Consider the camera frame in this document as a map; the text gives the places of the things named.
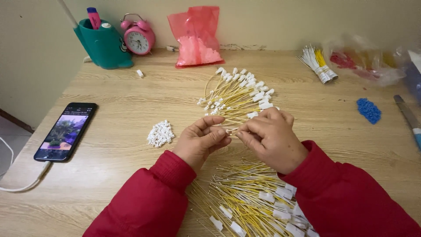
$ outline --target red jacket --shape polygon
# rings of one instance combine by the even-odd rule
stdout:
[[[420,226],[364,170],[332,161],[313,141],[307,158],[279,178],[297,187],[301,210],[321,237],[421,237]],[[196,178],[165,151],[149,170],[136,171],[95,218],[84,237],[176,236]]]

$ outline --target alarm clock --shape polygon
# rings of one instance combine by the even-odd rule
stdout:
[[[126,20],[127,15],[139,17],[139,21]],[[121,21],[121,28],[125,30],[124,43],[126,47],[135,54],[145,55],[149,53],[155,44],[155,34],[146,20],[143,20],[138,14],[127,13]]]

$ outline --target table surface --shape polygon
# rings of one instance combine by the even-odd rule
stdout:
[[[292,51],[221,54],[227,62],[223,67],[246,68],[275,89],[273,103],[295,116],[294,131],[300,140],[314,140],[333,160],[366,170],[421,223],[420,152],[393,95],[401,94],[418,117],[421,110],[402,84],[380,88],[341,76],[322,85]],[[154,50],[153,55],[135,57],[130,69],[82,66],[0,185],[19,188],[36,178],[43,163],[34,161],[33,155],[68,103],[94,102],[99,109],[70,162],[53,164],[33,190],[0,192],[0,236],[81,236],[137,169],[152,166],[165,149],[173,148],[177,138],[158,149],[148,145],[146,137],[165,119],[177,136],[202,117],[196,101],[216,70],[215,65],[178,70],[176,59],[177,53]],[[355,102],[361,97],[382,111],[376,125],[358,113]],[[241,157],[253,155],[234,140],[209,157],[199,176],[208,179],[217,164]],[[195,219],[188,211],[179,236],[213,236]]]

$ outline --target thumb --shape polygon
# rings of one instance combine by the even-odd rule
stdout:
[[[251,133],[238,131],[235,135],[258,157],[265,151],[265,147]]]
[[[201,137],[200,139],[202,141],[203,146],[205,146],[206,148],[209,148],[219,143],[222,139],[225,138],[225,136],[226,136],[225,129],[219,128],[219,129],[214,129],[213,131]]]

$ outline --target clock face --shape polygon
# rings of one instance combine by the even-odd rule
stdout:
[[[127,47],[136,54],[145,54],[149,49],[148,40],[139,32],[132,31],[126,38]]]

